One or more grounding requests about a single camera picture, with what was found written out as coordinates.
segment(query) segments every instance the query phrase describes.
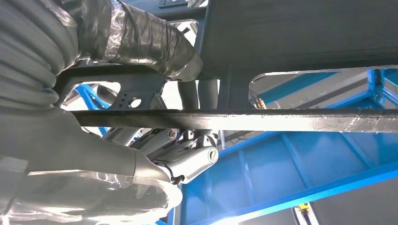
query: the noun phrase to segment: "hole cutout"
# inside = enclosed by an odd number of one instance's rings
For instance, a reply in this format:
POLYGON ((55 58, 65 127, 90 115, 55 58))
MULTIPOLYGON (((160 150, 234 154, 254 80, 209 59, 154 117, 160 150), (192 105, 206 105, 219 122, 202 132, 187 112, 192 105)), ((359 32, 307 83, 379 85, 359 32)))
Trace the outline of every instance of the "hole cutout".
POLYGON ((198 21, 194 19, 171 21, 172 25, 184 33, 185 38, 192 46, 195 46, 196 35, 198 33, 198 21))
POLYGON ((129 107, 130 108, 137 108, 140 104, 141 104, 142 100, 139 98, 133 98, 130 102, 129 102, 129 107))
POLYGON ((110 103, 112 102, 105 102, 101 97, 101 95, 98 95, 98 86, 102 85, 108 89, 111 90, 113 93, 118 93, 120 91, 120 84, 118 82, 101 82, 101 81, 96 81, 96 82, 83 82, 74 85, 69 93, 66 95, 66 97, 62 100, 62 104, 60 107, 66 111, 79 111, 79 110, 93 110, 92 108, 89 108, 83 97, 79 94, 80 92, 84 95, 84 98, 87 100, 89 99, 90 101, 95 101, 96 106, 100 109, 108 108, 110 103), (83 89, 79 89, 77 91, 77 87, 82 86, 84 87, 83 89))
POLYGON ((215 159, 215 151, 211 151, 209 154, 210 161, 214 161, 215 159))

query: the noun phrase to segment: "silver tape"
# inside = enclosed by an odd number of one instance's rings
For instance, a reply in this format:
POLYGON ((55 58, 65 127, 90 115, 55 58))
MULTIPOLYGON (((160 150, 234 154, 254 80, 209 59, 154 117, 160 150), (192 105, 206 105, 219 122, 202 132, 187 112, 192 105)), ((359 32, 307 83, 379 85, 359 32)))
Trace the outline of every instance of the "silver tape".
POLYGON ((109 30, 109 39, 103 59, 104 61, 113 60, 115 58, 122 43, 124 33, 124 17, 126 12, 118 1, 111 0, 111 3, 113 5, 112 18, 109 30))
POLYGON ((77 27, 76 21, 69 13, 57 6, 52 0, 41 0, 41 3, 58 17, 62 25, 65 27, 77 27))

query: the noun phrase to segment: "bolt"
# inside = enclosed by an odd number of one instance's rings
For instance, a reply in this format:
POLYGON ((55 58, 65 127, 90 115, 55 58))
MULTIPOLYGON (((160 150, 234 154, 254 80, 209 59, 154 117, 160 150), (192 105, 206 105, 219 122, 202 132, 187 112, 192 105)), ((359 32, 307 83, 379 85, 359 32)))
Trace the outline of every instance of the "bolt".
POLYGON ((177 131, 175 129, 170 129, 168 131, 168 138, 174 140, 177 137, 177 131))
POLYGON ((188 131, 188 139, 192 139, 193 138, 193 132, 192 131, 188 131))

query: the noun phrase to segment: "metal beam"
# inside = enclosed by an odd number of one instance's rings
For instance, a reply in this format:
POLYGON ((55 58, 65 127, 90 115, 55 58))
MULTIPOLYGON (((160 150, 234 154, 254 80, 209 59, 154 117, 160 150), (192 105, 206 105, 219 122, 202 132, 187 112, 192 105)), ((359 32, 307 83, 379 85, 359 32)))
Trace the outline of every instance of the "metal beam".
POLYGON ((74 111, 85 127, 255 131, 397 132, 398 110, 97 110, 74 111))
POLYGON ((383 89, 381 89, 379 93, 381 93, 386 99, 392 102, 395 106, 398 106, 398 96, 394 92, 383 87, 383 89))
MULTIPOLYGON (((370 91, 363 91, 361 93, 358 93, 357 95, 354 95, 350 98, 344 99, 343 101, 337 102, 335 104, 329 105, 327 106, 327 108, 329 109, 334 109, 334 108, 345 108, 345 107, 349 107, 351 104, 355 103, 355 102, 359 102, 361 100, 364 100, 368 97, 370 97, 372 95, 372 93, 370 91)), ((229 142, 233 139, 239 138, 241 136, 244 136, 248 133, 250 133, 252 131, 247 131, 247 130, 242 130, 242 131, 238 131, 236 133, 233 133, 229 136, 226 136, 224 138, 225 142, 229 142)))
MULTIPOLYGON (((355 75, 354 77, 350 77, 349 79, 347 79, 347 76, 350 74, 344 74, 344 76, 341 76, 342 78, 344 78, 345 80, 339 84, 334 85, 330 90, 328 90, 328 92, 324 95, 322 94, 318 94, 316 98, 311 98, 308 97, 310 100, 308 102, 305 102, 301 105, 298 105, 296 107, 294 107, 295 109, 305 109, 305 108, 310 108, 314 105, 320 104, 322 102, 325 102, 329 99, 332 99, 334 97, 337 97, 341 94, 344 94, 352 89, 355 89, 357 87, 360 87, 362 85, 367 84, 367 76, 363 77, 362 79, 358 79, 358 75, 355 75)), ((283 102, 283 98, 278 100, 278 103, 281 104, 282 108, 290 108, 288 107, 288 105, 283 104, 280 102, 280 100, 282 100, 283 102)), ((229 142, 231 140, 234 140, 236 138, 239 138, 241 136, 244 136, 248 133, 250 133, 251 131, 238 131, 236 133, 230 134, 228 136, 224 137, 225 142, 229 142)))

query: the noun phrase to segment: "gray hose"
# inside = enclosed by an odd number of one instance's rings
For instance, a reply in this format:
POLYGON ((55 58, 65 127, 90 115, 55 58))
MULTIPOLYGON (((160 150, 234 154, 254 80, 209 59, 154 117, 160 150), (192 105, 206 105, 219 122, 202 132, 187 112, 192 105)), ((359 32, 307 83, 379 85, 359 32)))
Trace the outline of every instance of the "gray hose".
POLYGON ((27 170, 80 169, 168 180, 136 150, 86 134, 57 107, 55 76, 78 59, 147 65, 178 80, 201 69, 175 27, 114 0, 0 1, 0 155, 27 170))

